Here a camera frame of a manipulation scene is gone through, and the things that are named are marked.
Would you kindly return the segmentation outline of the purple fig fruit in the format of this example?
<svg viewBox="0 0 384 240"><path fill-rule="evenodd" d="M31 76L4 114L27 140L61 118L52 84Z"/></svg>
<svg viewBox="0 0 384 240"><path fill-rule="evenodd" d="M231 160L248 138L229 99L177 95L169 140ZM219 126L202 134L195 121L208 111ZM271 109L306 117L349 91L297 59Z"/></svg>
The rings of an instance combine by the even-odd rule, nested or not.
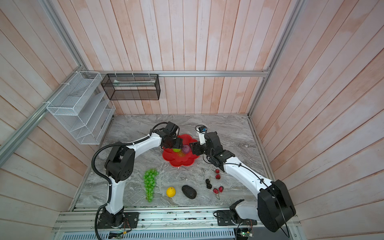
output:
<svg viewBox="0 0 384 240"><path fill-rule="evenodd" d="M189 154L191 152L191 147L189 145L183 145L182 152L184 154Z"/></svg>

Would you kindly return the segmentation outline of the dark blackberry pair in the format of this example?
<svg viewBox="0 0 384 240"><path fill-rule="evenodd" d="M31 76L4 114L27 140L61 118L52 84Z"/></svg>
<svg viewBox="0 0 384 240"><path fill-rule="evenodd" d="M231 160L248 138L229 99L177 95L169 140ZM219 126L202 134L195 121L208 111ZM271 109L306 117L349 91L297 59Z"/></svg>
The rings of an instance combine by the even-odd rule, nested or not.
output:
<svg viewBox="0 0 384 240"><path fill-rule="evenodd" d="M212 188L212 184L211 184L209 179L206 179L206 187L207 187L207 189L211 189Z"/></svg>

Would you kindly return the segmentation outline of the green grape bunch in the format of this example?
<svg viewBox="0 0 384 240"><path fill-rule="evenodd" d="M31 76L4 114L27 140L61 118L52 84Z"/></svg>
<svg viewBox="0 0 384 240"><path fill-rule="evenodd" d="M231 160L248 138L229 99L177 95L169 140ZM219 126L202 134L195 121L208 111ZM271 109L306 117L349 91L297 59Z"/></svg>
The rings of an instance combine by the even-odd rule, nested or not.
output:
<svg viewBox="0 0 384 240"><path fill-rule="evenodd" d="M159 172L156 169L149 169L144 173L143 180L146 191L146 200L151 203L154 198L154 191L157 185L156 177Z"/></svg>

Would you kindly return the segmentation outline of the dark avocado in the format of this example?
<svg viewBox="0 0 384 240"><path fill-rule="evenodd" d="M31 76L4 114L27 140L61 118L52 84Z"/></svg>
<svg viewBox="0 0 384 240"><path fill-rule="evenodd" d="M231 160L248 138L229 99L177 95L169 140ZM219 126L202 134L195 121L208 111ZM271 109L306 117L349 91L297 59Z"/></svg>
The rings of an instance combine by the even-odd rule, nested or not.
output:
<svg viewBox="0 0 384 240"><path fill-rule="evenodd" d="M182 186L182 192L189 199L193 200L197 197L197 191L188 185Z"/></svg>

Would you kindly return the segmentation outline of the yellow lemon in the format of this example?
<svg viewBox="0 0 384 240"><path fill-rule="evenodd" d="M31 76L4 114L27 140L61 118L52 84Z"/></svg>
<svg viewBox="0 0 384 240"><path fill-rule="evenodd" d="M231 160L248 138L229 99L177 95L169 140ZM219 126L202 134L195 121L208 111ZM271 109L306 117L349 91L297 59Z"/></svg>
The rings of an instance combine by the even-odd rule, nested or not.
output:
<svg viewBox="0 0 384 240"><path fill-rule="evenodd" d="M176 189L174 187L169 187L166 191L166 195L169 198L173 198L176 195Z"/></svg>

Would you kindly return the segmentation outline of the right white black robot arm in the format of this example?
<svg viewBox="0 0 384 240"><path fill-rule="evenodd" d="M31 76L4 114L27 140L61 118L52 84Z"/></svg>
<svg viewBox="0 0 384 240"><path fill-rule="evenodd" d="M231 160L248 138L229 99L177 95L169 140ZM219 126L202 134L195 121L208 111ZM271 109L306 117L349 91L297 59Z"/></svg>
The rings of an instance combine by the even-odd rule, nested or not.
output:
<svg viewBox="0 0 384 240"><path fill-rule="evenodd" d="M255 201L240 199L229 210L218 211L218 224L246 220L260 221L269 231L276 232L297 212L287 186L280 180L270 180L245 165L232 152L224 150L216 132L198 129L199 142L190 145L192 153L205 156L208 162L233 176L256 197Z"/></svg>

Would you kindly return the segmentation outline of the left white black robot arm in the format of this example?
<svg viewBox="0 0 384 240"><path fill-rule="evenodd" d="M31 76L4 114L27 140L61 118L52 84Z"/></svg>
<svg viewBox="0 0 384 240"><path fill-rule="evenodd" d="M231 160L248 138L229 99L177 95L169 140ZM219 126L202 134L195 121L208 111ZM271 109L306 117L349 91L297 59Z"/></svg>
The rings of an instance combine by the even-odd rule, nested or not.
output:
<svg viewBox="0 0 384 240"><path fill-rule="evenodd" d="M183 141L179 138L179 127L172 122L164 122L164 128L152 128L150 133L130 143L117 142L105 162L109 179L108 200L103 207L101 220L112 228L121 227L125 221L123 195L126 180L134 170L136 157L157 147L162 149L181 149Z"/></svg>

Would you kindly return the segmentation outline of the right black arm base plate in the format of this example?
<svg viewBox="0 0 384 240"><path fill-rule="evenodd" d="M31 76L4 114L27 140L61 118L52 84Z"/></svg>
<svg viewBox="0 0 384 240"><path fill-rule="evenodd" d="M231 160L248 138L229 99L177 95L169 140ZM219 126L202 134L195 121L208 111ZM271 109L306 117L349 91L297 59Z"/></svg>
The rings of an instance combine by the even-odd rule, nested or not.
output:
<svg viewBox="0 0 384 240"><path fill-rule="evenodd" d="M234 210L218 210L213 215L219 226L257 225L260 220L257 214L243 219Z"/></svg>

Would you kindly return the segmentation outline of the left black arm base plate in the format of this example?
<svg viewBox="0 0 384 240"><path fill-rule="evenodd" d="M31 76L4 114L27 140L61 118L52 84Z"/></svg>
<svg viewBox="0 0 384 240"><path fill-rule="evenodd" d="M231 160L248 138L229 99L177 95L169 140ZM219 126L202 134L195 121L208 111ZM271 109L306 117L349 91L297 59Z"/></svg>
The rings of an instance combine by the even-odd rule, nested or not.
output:
<svg viewBox="0 0 384 240"><path fill-rule="evenodd" d="M98 229L135 229L138 225L139 214L139 212L120 212L115 215L109 212L101 213L97 227Z"/></svg>

